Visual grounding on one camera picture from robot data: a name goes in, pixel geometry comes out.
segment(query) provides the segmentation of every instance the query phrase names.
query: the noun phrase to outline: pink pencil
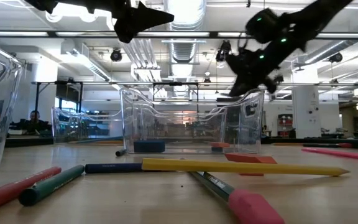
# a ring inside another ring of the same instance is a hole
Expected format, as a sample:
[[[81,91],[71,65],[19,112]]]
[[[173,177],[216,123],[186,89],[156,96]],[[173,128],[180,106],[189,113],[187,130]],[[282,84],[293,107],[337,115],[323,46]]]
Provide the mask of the pink pencil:
[[[319,149],[319,148],[310,148],[310,147],[304,147],[304,148],[302,148],[302,151],[358,159],[358,153],[356,153],[356,152],[341,152],[341,151],[335,151],[335,150],[329,150],[329,149]]]

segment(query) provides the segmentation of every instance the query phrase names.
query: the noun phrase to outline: red pencil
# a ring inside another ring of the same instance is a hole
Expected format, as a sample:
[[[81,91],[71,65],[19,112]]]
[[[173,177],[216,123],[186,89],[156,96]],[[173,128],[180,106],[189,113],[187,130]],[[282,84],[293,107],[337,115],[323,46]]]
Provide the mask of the red pencil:
[[[356,152],[342,152],[342,151],[335,151],[335,150],[329,150],[329,149],[319,149],[319,148],[310,148],[310,147],[304,147],[304,148],[302,148],[302,151],[315,152],[315,153],[321,153],[321,154],[327,154],[327,155],[333,155],[333,156],[342,156],[342,157],[358,159],[358,153],[356,153]]]
[[[3,185],[0,187],[0,206],[17,198],[24,189],[33,186],[36,182],[52,177],[61,171],[60,167],[51,167],[22,180]]]

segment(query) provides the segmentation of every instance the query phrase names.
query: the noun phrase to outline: green pencil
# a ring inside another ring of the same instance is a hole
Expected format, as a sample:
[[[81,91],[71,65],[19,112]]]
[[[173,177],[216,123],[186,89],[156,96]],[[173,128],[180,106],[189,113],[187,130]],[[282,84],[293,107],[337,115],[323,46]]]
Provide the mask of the green pencil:
[[[74,166],[49,179],[35,183],[33,187],[23,190],[19,196],[20,203],[24,206],[35,205],[60,187],[79,177],[84,172],[84,169],[83,165]]]

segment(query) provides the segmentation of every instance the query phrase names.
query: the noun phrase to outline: table surface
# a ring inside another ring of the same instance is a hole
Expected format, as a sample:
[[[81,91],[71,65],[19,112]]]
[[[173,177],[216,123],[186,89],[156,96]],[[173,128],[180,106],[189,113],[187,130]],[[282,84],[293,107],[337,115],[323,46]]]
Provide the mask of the table surface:
[[[6,149],[0,186],[51,166],[140,162],[143,157],[225,161],[223,155],[139,155],[116,158],[120,147],[36,146]],[[289,223],[358,223],[358,160],[301,152],[297,146],[262,146],[281,164],[339,166],[341,177],[240,176],[212,173],[240,189],[262,194]],[[227,205],[186,172],[83,175],[33,207],[14,200],[0,207],[0,223],[237,223]]]

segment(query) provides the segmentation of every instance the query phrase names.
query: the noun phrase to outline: person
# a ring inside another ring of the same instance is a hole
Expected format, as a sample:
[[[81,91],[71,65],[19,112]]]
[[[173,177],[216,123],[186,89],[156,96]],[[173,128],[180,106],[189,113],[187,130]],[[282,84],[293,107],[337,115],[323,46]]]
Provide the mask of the person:
[[[51,131],[52,126],[48,121],[40,120],[40,112],[31,111],[30,120],[25,121],[23,129],[26,130],[25,134],[40,134],[40,131]]]

